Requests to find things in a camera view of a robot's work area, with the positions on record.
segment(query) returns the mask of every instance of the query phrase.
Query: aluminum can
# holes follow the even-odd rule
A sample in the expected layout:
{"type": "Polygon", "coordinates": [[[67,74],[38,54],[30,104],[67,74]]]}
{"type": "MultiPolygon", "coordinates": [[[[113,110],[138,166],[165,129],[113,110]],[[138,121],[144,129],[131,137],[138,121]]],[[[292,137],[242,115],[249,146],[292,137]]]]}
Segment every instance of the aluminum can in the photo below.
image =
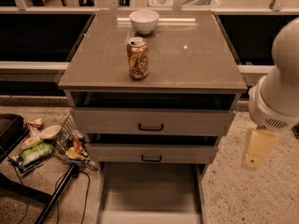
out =
{"type": "Polygon", "coordinates": [[[149,73],[149,48],[142,37],[131,37],[127,44],[129,75],[142,79],[149,73]]]}

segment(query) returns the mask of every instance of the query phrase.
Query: cabinet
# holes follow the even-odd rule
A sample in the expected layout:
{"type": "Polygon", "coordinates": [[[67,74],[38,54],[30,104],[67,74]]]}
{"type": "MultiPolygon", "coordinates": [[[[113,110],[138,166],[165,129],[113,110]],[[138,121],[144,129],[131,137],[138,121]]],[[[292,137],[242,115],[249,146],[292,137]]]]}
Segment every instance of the cabinet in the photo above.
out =
{"type": "Polygon", "coordinates": [[[118,10],[96,15],[59,83],[105,166],[101,223],[202,223],[200,180],[247,89],[212,12],[158,12],[145,79],[129,77],[126,40],[139,34],[118,10]]]}

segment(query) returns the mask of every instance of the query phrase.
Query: drawer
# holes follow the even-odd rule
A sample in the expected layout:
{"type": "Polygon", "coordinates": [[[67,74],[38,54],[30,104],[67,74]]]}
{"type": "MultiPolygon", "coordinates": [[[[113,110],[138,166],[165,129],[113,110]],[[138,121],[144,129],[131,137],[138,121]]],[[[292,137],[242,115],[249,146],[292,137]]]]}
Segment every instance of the drawer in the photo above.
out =
{"type": "Polygon", "coordinates": [[[83,133],[226,135],[234,111],[76,108],[71,114],[83,133]]]}
{"type": "Polygon", "coordinates": [[[200,179],[195,165],[106,162],[97,223],[204,223],[200,179]]]}
{"type": "Polygon", "coordinates": [[[112,137],[100,135],[96,140],[98,143],[95,141],[87,145],[93,160],[208,164],[214,161],[220,141],[219,137],[197,136],[109,136],[112,137]]]}

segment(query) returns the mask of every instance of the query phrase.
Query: black handle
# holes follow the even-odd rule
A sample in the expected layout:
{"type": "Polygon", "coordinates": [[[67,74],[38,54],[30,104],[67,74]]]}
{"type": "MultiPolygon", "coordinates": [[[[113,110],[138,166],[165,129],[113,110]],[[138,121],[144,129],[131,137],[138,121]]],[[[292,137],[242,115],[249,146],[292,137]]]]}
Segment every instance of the black handle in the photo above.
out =
{"type": "Polygon", "coordinates": [[[141,123],[138,123],[138,129],[140,131],[155,131],[155,132],[159,132],[162,131],[164,128],[164,125],[161,124],[160,126],[157,127],[153,127],[153,126],[143,126],[141,123]]]}
{"type": "Polygon", "coordinates": [[[143,156],[143,154],[141,155],[141,160],[142,161],[151,161],[151,162],[159,162],[162,161],[162,155],[160,155],[159,157],[157,157],[157,159],[149,159],[149,158],[145,158],[143,156]]]}

